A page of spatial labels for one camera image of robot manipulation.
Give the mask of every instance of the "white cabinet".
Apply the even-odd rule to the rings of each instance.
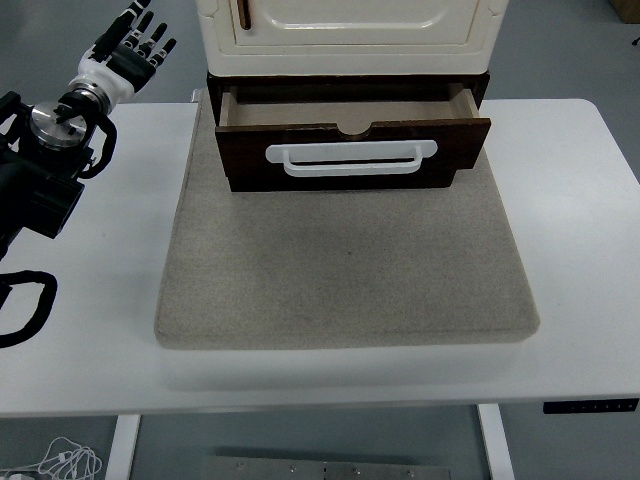
[[[197,0],[209,71],[477,74],[508,0]]]

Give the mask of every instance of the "metal plate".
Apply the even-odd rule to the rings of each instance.
[[[202,480],[450,480],[449,469],[423,465],[206,457]]]

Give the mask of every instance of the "white cable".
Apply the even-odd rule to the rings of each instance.
[[[57,437],[39,463],[3,468],[0,472],[37,472],[48,475],[51,480],[94,480],[101,468],[102,460],[89,447]]]

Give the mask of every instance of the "cabinet door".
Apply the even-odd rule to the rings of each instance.
[[[238,46],[464,45],[488,10],[486,0],[229,1]]]

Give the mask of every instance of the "black cable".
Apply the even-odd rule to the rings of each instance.
[[[102,144],[102,154],[98,163],[90,166],[87,170],[80,172],[79,178],[93,178],[102,172],[113,157],[113,152],[116,150],[116,140],[118,139],[118,131],[109,117],[102,113],[97,112],[83,112],[83,116],[87,117],[87,120],[95,122],[96,126],[100,128],[106,135],[104,143]]]
[[[0,274],[0,284],[9,287],[12,285],[21,285],[26,283],[40,283],[44,285],[40,298],[38,299],[38,306],[36,307],[33,316],[27,324],[17,332],[0,335],[0,348],[13,347],[22,342],[26,342],[36,333],[38,333],[44,324],[47,322],[53,302],[56,298],[56,292],[58,290],[58,281],[56,277],[46,272],[33,272],[30,270],[24,270],[17,273],[3,273]]]

